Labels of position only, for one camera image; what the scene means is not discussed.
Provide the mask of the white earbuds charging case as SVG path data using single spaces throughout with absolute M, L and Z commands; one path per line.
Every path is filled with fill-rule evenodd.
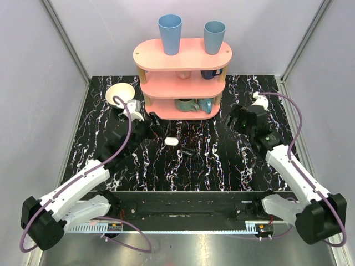
M 168 146 L 177 146 L 179 144 L 179 140 L 175 137 L 166 137 L 164 139 L 164 143 Z

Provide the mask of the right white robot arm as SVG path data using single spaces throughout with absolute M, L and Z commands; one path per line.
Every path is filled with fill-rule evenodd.
M 252 205 L 253 216 L 265 219 L 276 216 L 294 226 L 304 242 L 315 244 L 341 233 L 341 247 L 347 240 L 345 231 L 346 199 L 331 194 L 302 166 L 290 146 L 267 122 L 267 110 L 261 105 L 243 107 L 235 104 L 226 117 L 225 125 L 247 136 L 252 150 L 272 166 L 289 185 L 297 201 L 266 192 Z

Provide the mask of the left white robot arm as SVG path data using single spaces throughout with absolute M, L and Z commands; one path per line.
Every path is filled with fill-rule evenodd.
M 24 239 L 29 236 L 42 251 L 55 246 L 73 227 L 90 219 L 114 219 L 121 215 L 121 200 L 109 190 L 97 192 L 90 200 L 78 201 L 97 185 L 116 173 L 146 139 L 156 136 L 154 123 L 134 120 L 131 115 L 116 128 L 108 141 L 98 149 L 87 165 L 67 182 L 49 194 L 27 198 L 22 205 L 21 227 L 24 230 L 20 249 L 27 252 Z

